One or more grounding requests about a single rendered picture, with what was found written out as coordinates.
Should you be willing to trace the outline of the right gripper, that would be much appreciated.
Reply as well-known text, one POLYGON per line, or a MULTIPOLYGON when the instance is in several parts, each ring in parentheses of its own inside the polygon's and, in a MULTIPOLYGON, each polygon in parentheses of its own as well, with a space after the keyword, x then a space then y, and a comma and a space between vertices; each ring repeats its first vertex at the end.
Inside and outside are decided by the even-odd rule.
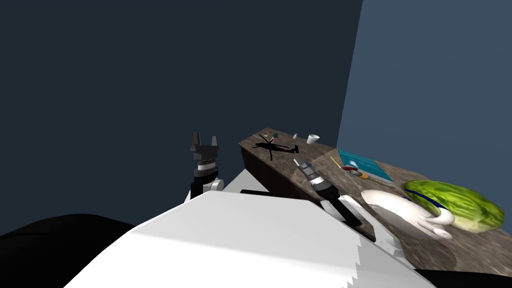
POLYGON ((303 160, 300 157, 295 157, 293 159, 293 161, 303 174, 313 174, 314 173, 314 170, 312 169, 312 165, 309 162, 303 160))

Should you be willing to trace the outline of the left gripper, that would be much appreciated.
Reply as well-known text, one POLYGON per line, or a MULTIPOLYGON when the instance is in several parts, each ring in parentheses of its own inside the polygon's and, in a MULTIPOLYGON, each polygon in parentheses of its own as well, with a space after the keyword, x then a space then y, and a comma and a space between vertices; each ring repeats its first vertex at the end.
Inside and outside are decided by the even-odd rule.
POLYGON ((218 156, 218 141, 216 136, 212 136, 211 145, 201 145, 201 136, 199 131, 192 133, 192 144, 190 151, 195 161, 210 161, 218 156))

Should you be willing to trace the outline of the black toy helicopter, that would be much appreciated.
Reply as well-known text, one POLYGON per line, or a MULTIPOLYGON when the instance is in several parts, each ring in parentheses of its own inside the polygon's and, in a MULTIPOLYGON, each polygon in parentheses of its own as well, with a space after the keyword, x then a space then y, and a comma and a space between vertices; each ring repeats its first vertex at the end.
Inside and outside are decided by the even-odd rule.
POLYGON ((273 152, 285 152, 285 153, 292 153, 292 154, 299 154, 299 146, 295 145, 293 148, 286 146, 286 145, 279 145, 275 144, 270 140, 267 140, 262 135, 258 135, 259 138, 263 140, 263 142, 256 143, 252 149, 256 148, 262 148, 269 151, 270 160, 273 160, 273 152))

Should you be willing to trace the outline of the red and orange small object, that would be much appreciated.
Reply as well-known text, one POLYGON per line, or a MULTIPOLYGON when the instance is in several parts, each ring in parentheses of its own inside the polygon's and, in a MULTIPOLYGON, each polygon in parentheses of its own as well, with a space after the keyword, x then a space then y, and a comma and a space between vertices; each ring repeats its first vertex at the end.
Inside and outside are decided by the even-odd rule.
POLYGON ((352 175, 354 175, 354 176, 356 176, 356 177, 361 178, 361 179, 368 179, 368 178, 369 178, 369 176, 368 176, 366 173, 361 172, 360 170, 358 170, 358 169, 357 169, 357 168, 355 168, 355 167, 352 167, 352 166, 343 166, 343 167, 342 167, 342 169, 343 169, 344 171, 349 172, 350 174, 352 174, 352 175))

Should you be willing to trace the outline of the teal book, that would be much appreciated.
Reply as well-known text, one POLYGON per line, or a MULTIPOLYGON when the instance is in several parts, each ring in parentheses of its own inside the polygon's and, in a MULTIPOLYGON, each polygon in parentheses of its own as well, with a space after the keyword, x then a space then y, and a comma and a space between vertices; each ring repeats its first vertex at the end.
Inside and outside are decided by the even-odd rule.
POLYGON ((341 149, 338 150, 338 153, 344 168, 356 169, 358 172, 388 184, 394 182, 374 160, 341 149))

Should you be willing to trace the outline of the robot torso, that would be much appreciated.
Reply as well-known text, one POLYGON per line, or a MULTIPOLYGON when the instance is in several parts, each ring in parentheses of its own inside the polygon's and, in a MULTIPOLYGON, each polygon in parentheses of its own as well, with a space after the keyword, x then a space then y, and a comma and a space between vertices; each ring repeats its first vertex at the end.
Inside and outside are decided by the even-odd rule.
POLYGON ((341 199, 376 242, 307 200, 209 191, 125 233, 64 288, 436 288, 341 199))

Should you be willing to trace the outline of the white jug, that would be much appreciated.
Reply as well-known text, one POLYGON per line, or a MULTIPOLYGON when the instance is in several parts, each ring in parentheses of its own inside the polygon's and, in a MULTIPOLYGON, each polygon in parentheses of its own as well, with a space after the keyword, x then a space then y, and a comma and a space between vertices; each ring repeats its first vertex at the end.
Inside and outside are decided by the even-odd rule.
POLYGON ((452 224, 454 215, 430 197, 410 189, 406 191, 432 204, 439 211, 439 215, 434 216, 410 199, 389 192, 369 189, 363 190, 361 195, 382 218, 411 237, 423 240, 452 239, 453 236, 443 226, 452 224))

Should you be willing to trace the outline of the brown table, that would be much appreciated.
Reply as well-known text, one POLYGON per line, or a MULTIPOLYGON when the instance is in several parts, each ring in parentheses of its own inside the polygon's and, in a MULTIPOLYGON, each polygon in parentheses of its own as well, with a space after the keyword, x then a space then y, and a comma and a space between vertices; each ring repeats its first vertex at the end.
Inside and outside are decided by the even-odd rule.
MULTIPOLYGON (((307 200, 319 205, 321 198, 294 163, 293 153, 273 151, 273 160, 270 160, 268 150, 252 149, 256 143, 262 142, 259 135, 269 133, 270 129, 265 128, 239 143, 245 169, 275 196, 307 200)), ((474 234, 448 226, 446 229, 452 234, 452 239, 418 239, 387 222, 365 203, 361 195, 361 190, 375 189, 404 197, 401 185, 410 180, 423 179, 422 174, 381 163, 381 168, 393 179, 393 184, 387 187, 349 176, 339 169, 330 158, 333 157, 341 165, 338 151, 333 147, 321 143, 307 144, 305 139, 293 139, 286 133, 279 133, 277 143, 291 148, 297 145, 299 157, 310 162, 322 177, 339 189, 340 194, 351 196, 398 238, 406 259, 416 268, 482 272, 512 277, 512 236, 503 229, 474 234)))

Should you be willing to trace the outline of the green lettuce head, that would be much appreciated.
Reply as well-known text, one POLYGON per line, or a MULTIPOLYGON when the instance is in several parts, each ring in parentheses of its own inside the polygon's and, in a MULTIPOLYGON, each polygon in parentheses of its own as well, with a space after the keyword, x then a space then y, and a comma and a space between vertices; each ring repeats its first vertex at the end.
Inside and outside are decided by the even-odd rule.
POLYGON ((480 234, 504 223, 503 210, 474 190, 432 180, 410 180, 402 187, 412 202, 436 217, 439 208, 421 195, 444 206, 454 215, 452 226, 458 229, 480 234))

